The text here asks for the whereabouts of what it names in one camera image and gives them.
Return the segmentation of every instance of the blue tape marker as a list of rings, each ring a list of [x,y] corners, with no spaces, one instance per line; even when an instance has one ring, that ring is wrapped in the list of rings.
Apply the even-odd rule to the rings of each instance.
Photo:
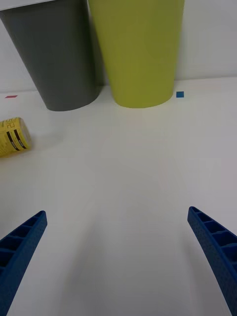
[[[184,98],[184,91],[177,91],[176,98]]]

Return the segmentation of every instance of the wastebasket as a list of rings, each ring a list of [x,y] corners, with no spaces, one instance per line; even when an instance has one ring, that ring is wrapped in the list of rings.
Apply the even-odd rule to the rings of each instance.
[[[173,94],[184,0],[89,0],[115,101],[129,108]]]
[[[85,0],[56,0],[0,12],[48,109],[80,108],[98,96]]]

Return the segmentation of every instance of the white wall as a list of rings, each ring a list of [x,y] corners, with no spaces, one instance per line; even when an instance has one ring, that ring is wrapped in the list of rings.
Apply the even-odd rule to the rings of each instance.
[[[177,79],[237,76],[236,12],[234,0],[186,0]],[[35,86],[0,23],[0,92],[31,89]]]

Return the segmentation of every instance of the yellow-green bin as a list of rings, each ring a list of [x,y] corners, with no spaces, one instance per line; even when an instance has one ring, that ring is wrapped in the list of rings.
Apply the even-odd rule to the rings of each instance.
[[[115,101],[152,107],[173,94],[184,0],[89,0]]]

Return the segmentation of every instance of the red tape marker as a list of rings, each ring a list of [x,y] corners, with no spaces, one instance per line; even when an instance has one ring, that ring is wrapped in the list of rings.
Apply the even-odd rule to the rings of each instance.
[[[5,99],[9,99],[9,98],[16,98],[17,95],[8,95],[7,97],[5,97]]]

